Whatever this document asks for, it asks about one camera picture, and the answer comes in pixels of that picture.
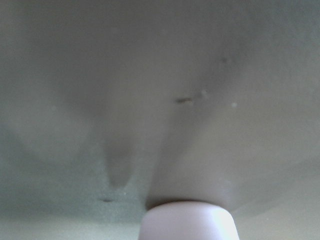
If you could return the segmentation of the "pink cup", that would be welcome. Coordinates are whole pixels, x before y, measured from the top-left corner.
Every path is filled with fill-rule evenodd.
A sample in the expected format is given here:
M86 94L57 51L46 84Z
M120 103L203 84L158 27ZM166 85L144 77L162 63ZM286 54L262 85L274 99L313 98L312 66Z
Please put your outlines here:
M238 240L232 215L224 208L197 201L166 203L148 210L139 240Z

